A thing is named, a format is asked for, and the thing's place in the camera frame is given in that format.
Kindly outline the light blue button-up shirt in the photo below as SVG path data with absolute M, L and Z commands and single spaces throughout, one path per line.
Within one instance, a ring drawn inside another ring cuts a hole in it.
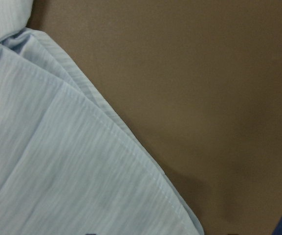
M 165 172 L 70 56 L 0 0 L 0 235 L 201 235 Z

